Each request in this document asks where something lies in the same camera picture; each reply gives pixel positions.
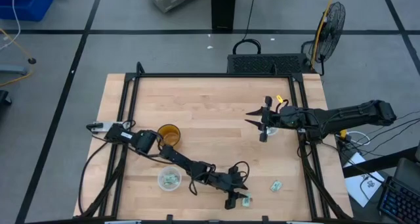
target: keyboard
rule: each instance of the keyboard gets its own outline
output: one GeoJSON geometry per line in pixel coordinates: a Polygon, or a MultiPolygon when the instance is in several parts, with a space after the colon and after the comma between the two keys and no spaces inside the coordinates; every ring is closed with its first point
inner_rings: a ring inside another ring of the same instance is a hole
{"type": "Polygon", "coordinates": [[[255,54],[229,55],[228,73],[273,74],[273,66],[277,74],[304,73],[303,60],[305,54],[255,54]]]}
{"type": "Polygon", "coordinates": [[[378,209],[399,223],[420,224],[420,195],[391,177],[386,184],[378,209]]]}

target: clear plastic cup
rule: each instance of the clear plastic cup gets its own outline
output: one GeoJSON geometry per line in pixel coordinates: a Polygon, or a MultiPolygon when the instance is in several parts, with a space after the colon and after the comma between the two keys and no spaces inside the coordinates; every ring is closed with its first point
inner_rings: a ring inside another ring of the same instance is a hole
{"type": "Polygon", "coordinates": [[[181,172],[176,167],[167,166],[160,171],[157,183],[164,191],[174,191],[180,186],[181,179],[181,172]]]}

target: yellow tag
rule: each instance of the yellow tag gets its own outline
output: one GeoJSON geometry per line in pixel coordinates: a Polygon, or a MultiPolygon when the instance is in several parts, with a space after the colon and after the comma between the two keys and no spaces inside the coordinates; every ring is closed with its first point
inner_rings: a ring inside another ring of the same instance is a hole
{"type": "Polygon", "coordinates": [[[280,96],[280,95],[277,95],[277,100],[278,100],[280,103],[283,103],[283,99],[281,98],[281,96],[280,96]]]}
{"type": "Polygon", "coordinates": [[[340,139],[346,139],[346,135],[347,135],[346,129],[340,131],[340,139]]]}

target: white cable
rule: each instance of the white cable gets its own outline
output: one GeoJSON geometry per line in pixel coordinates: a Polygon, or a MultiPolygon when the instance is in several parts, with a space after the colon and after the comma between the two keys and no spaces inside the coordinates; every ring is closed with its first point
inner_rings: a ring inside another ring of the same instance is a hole
{"type": "Polygon", "coordinates": [[[352,143],[357,144],[357,145],[369,145],[370,144],[370,138],[366,134],[364,134],[362,132],[359,132],[359,131],[348,131],[346,134],[347,135],[350,135],[352,133],[356,133],[356,134],[362,135],[363,137],[365,137],[367,139],[367,143],[360,143],[360,142],[358,142],[360,139],[357,140],[357,141],[355,141],[355,140],[352,139],[351,140],[352,143]]]}
{"type": "Polygon", "coordinates": [[[4,48],[8,47],[10,44],[13,43],[14,40],[16,40],[16,38],[19,36],[20,34],[20,23],[19,23],[19,19],[18,19],[18,15],[16,14],[16,9],[14,8],[14,0],[12,0],[12,9],[13,9],[13,14],[14,17],[16,19],[16,23],[18,24],[18,34],[16,34],[16,36],[13,38],[12,41],[10,41],[10,43],[7,43],[6,45],[0,47],[0,51],[3,50],[4,48]]]}

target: gray floor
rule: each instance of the gray floor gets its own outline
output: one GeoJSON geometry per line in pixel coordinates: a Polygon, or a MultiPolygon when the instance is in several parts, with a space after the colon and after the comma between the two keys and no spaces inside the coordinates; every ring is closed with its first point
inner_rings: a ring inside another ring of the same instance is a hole
{"type": "MultiPolygon", "coordinates": [[[[25,30],[82,30],[94,0],[54,0],[44,20],[22,22],[25,30]]],[[[255,0],[251,29],[315,30],[328,0],[255,0]]],[[[346,30],[397,30],[385,0],[335,0],[346,7],[346,30]]],[[[417,0],[392,0],[407,30],[420,30],[417,0]]],[[[245,29],[251,0],[236,1],[235,29],[245,29]]],[[[11,20],[0,27],[16,29],[11,20]]],[[[101,0],[93,30],[208,30],[210,0],[191,0],[162,14],[149,0],[101,0]]],[[[35,192],[29,221],[70,218],[87,157],[87,123],[95,120],[106,75],[132,72],[141,61],[147,72],[225,72],[226,57],[243,35],[90,35],[81,56],[51,151],[35,192]]],[[[312,35],[249,35],[261,42],[263,53],[296,53],[312,35]]],[[[38,60],[32,77],[4,87],[13,105],[0,120],[0,220],[13,223],[53,119],[80,35],[30,35],[18,38],[38,60]]],[[[420,36],[411,35],[420,51],[420,36]]],[[[241,46],[241,53],[254,53],[241,46]]],[[[0,52],[0,63],[27,66],[11,46],[0,52]]],[[[420,76],[401,35],[344,35],[326,63],[324,90],[330,108],[371,99],[392,103],[401,116],[420,110],[420,76]]],[[[0,76],[1,81],[10,76],[0,76]]],[[[369,132],[372,126],[358,128],[369,132]]],[[[390,154],[419,142],[409,128],[376,150],[390,154]]],[[[366,146],[399,132],[387,133],[366,146]]]]}

